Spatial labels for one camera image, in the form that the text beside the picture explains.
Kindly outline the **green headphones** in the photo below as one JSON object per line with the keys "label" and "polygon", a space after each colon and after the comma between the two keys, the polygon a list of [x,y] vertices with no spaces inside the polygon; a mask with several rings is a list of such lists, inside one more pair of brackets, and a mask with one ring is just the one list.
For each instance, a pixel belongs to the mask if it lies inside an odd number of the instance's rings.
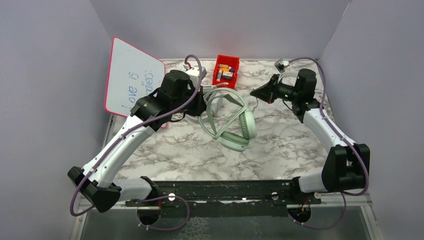
{"label": "green headphones", "polygon": [[[250,141],[257,136],[257,127],[253,111],[250,110],[245,98],[236,90],[227,87],[214,87],[205,93],[203,97],[206,99],[206,121],[209,123],[211,130],[207,129],[204,121],[199,116],[197,119],[200,127],[214,140],[229,150],[243,152],[248,149]],[[211,110],[212,103],[216,99],[226,99],[230,103],[239,106],[239,110],[233,113],[219,129],[216,128]],[[241,135],[228,131],[230,125],[236,120],[238,121]]]}

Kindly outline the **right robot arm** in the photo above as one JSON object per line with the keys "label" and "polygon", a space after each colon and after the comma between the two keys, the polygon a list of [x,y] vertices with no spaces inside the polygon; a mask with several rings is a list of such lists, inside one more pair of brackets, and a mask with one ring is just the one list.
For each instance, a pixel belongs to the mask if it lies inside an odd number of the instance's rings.
{"label": "right robot arm", "polygon": [[315,98],[316,85],[316,73],[303,68],[297,73],[294,85],[283,83],[280,74],[274,74],[268,83],[250,93],[268,104],[277,99],[291,102],[293,114],[315,134],[327,151],[321,172],[294,178],[295,186],[288,190],[288,196],[296,204],[306,200],[309,193],[352,195],[353,190],[367,191],[369,187],[369,147],[356,143],[334,124]]}

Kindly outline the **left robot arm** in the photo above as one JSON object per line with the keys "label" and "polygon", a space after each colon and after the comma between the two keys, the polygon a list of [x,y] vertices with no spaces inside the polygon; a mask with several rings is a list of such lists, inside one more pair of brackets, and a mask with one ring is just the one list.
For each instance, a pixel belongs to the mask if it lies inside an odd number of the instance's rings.
{"label": "left robot arm", "polygon": [[104,213],[117,202],[133,199],[147,206],[155,203],[157,185],[148,177],[119,180],[116,175],[135,150],[170,122],[174,114],[198,117],[206,111],[201,83],[201,79],[194,83],[181,70],[166,73],[159,88],[136,101],[111,141],[84,166],[74,166],[68,171],[75,193],[91,203],[89,210]]}

